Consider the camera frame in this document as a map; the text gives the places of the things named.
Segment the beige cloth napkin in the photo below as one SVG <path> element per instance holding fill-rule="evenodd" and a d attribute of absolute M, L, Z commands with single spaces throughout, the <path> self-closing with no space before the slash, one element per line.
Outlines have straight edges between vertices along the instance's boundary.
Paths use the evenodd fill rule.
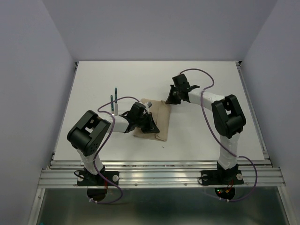
<path fill-rule="evenodd" d="M 152 106 L 150 107 L 150 112 L 152 113 L 155 125 L 159 129 L 159 133 L 146 134 L 143 133 L 140 128 L 136 128 L 133 134 L 134 137 L 164 142 L 167 141 L 171 106 L 166 104 L 163 100 L 158 101 L 142 98 L 141 102 L 143 104 L 147 102 L 152 103 Z"/>

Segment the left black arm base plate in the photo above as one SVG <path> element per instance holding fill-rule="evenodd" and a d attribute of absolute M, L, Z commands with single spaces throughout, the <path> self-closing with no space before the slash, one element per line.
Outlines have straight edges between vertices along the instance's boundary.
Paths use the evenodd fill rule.
<path fill-rule="evenodd" d="M 118 171 L 104 171 L 101 172 L 106 179 L 112 182 L 115 185 L 119 184 L 119 175 Z M 89 187 L 89 186 L 113 186 L 104 180 L 100 175 L 93 175 L 86 170 L 76 170 L 74 175 L 77 177 L 77 186 L 80 187 Z"/>

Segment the silver knife teal handle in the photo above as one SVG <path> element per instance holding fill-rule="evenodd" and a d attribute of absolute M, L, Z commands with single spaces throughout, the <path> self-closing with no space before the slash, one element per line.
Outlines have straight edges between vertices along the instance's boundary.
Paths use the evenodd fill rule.
<path fill-rule="evenodd" d="M 114 90 L 114 115 L 118 115 L 118 89 L 115 87 Z"/>

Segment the silver fork teal handle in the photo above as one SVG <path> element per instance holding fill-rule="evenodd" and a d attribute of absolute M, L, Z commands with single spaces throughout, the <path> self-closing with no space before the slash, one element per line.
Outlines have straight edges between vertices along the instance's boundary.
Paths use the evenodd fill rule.
<path fill-rule="evenodd" d="M 111 113 L 112 113 L 112 115 L 114 115 L 114 97 L 113 97 L 113 95 L 110 96 L 110 100 L 111 100 Z"/>

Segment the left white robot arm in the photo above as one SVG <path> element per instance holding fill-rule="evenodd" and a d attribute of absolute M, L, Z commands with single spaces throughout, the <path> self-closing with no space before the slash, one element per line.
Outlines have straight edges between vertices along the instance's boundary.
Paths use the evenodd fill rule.
<path fill-rule="evenodd" d="M 117 116 L 108 114 L 105 118 L 88 110 L 69 131 L 67 140 L 79 153 L 84 168 L 89 172 L 88 179 L 93 184 L 98 185 L 104 181 L 104 165 L 98 150 L 107 142 L 107 133 L 126 134 L 136 128 L 146 134 L 159 133 L 150 112 L 151 106 L 151 102 L 135 102 L 129 111 Z"/>

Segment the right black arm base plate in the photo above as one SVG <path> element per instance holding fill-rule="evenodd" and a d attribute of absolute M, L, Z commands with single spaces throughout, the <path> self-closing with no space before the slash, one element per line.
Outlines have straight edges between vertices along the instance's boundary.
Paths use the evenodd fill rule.
<path fill-rule="evenodd" d="M 219 170 L 204 170 L 200 171 L 201 176 L 198 178 L 198 183 L 203 186 L 212 185 L 228 185 L 233 181 L 234 185 L 244 184 L 241 171 L 237 170 L 234 172 L 222 172 Z"/>

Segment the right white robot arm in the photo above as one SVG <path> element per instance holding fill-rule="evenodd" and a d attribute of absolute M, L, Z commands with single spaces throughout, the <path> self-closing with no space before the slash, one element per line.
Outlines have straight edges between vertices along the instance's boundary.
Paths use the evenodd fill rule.
<path fill-rule="evenodd" d="M 178 105 L 181 101 L 200 105 L 210 132 L 220 145 L 216 179 L 226 183 L 233 177 L 231 171 L 237 165 L 237 146 L 240 133 L 246 124 L 246 117 L 237 97 L 217 95 L 191 86 L 184 74 L 172 78 L 173 84 L 166 100 L 167 104 Z"/>

